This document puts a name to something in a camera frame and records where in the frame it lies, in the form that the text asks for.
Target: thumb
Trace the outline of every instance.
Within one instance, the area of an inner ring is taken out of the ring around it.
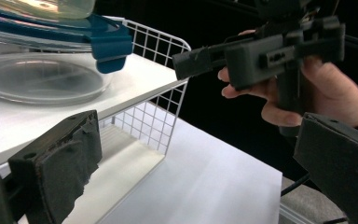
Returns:
[[[339,98],[348,94],[350,89],[356,86],[335,65],[322,63],[316,57],[304,59],[304,65],[301,70],[307,80],[326,97]]]

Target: white table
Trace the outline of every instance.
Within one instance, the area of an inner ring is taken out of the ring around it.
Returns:
[[[278,223],[281,183],[281,172],[179,119],[166,158],[102,223]]]

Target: wire mesh basket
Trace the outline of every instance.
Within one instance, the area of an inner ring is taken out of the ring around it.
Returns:
[[[191,50],[181,38],[165,34],[135,21],[112,18],[130,29],[133,53],[155,63],[173,68],[172,55]],[[173,127],[186,91],[187,82],[180,82],[160,94],[101,120],[100,127],[116,125],[162,154],[166,154]]]

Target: finger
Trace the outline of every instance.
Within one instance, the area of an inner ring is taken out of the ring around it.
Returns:
[[[307,80],[324,96],[340,98],[357,87],[332,63],[322,63],[320,59],[309,57],[304,60],[301,68]]]
[[[239,33],[239,35],[248,35],[254,33],[255,30],[245,30]]]
[[[228,84],[225,88],[222,89],[222,95],[229,99],[235,98],[239,95],[249,94],[273,102],[277,101],[277,92],[278,89],[276,86],[275,78],[271,78],[270,80],[257,83],[251,88],[242,91],[235,90],[235,88],[230,84]]]
[[[299,114],[282,110],[271,101],[267,101],[261,111],[261,117],[266,122],[281,127],[296,127],[301,125],[302,118]]]
[[[250,90],[243,90],[243,91],[236,91],[234,87],[231,85],[227,85],[225,88],[222,89],[222,95],[228,99],[235,98],[239,95],[248,94]]]
[[[217,78],[219,78],[220,80],[224,81],[224,82],[229,82],[229,76],[228,76],[228,69],[227,67],[222,68],[218,73],[217,73]]]

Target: plastic container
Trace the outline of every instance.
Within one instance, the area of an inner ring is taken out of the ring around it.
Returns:
[[[95,14],[48,21],[0,10],[0,98],[35,105],[87,102],[124,66],[131,40],[123,24]]]
[[[84,19],[92,13],[95,0],[0,0],[0,5],[39,18]]]

